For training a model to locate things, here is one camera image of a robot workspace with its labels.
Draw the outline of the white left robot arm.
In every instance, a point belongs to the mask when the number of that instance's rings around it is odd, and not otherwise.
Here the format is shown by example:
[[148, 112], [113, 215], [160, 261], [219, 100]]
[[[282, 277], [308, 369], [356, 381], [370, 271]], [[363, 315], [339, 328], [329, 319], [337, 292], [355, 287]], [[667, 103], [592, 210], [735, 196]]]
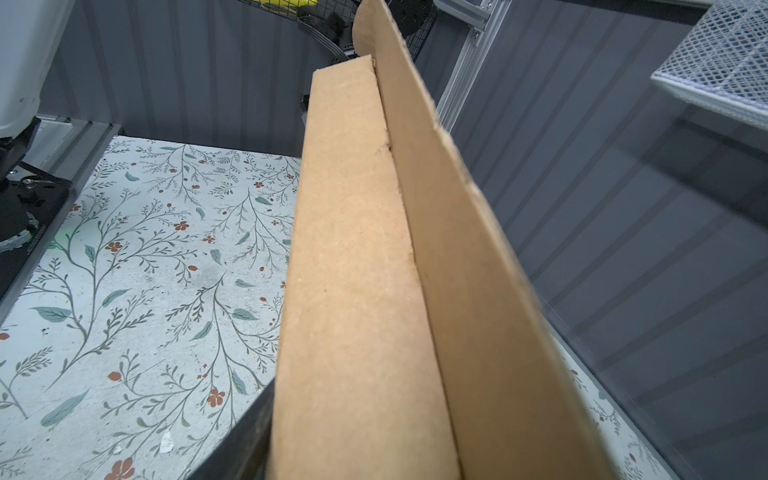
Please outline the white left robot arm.
[[1, 2], [1, 176], [21, 160], [39, 124], [41, 91], [74, 3]]

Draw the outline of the brown cardboard box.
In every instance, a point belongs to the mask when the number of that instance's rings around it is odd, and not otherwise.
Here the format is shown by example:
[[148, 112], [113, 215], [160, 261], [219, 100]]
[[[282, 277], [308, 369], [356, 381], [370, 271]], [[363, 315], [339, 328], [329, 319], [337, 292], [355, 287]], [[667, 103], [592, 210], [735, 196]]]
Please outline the brown cardboard box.
[[392, 14], [312, 78], [271, 479], [613, 479]]

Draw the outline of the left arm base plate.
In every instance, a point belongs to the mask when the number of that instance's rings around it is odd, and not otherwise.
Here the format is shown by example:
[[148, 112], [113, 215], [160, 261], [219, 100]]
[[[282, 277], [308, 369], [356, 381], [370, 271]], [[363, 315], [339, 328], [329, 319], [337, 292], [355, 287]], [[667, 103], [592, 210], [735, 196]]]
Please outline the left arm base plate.
[[11, 296], [44, 234], [71, 196], [72, 183], [26, 162], [1, 181], [1, 301]]

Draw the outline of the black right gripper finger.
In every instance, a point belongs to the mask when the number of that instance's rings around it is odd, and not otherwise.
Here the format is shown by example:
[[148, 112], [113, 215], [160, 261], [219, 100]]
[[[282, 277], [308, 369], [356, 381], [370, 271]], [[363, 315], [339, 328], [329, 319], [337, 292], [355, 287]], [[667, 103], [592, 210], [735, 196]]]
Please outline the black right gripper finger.
[[270, 448], [275, 380], [189, 479], [264, 479]]

